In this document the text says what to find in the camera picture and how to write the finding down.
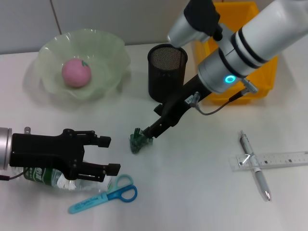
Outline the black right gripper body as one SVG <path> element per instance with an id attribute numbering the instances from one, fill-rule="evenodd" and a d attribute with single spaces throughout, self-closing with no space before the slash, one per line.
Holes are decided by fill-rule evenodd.
<path id="1" fill-rule="evenodd" d="M 169 127 L 176 126 L 180 118 L 191 108 L 186 100 L 196 92 L 200 94 L 199 100 L 210 95 L 210 91 L 203 85 L 198 75 L 195 75 L 186 84 L 171 94 L 164 103 L 158 105 L 154 109 L 160 116 L 160 118 L 152 124 L 156 126 L 155 131 L 159 131 L 161 135 Z"/>

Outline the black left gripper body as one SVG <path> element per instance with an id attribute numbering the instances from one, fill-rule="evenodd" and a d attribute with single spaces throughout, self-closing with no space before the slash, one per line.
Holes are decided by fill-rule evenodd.
<path id="1" fill-rule="evenodd" d="M 14 133 L 11 167 L 53 168 L 68 180 L 80 179 L 84 146 L 94 145 L 94 131 L 64 129 L 58 136 Z"/>

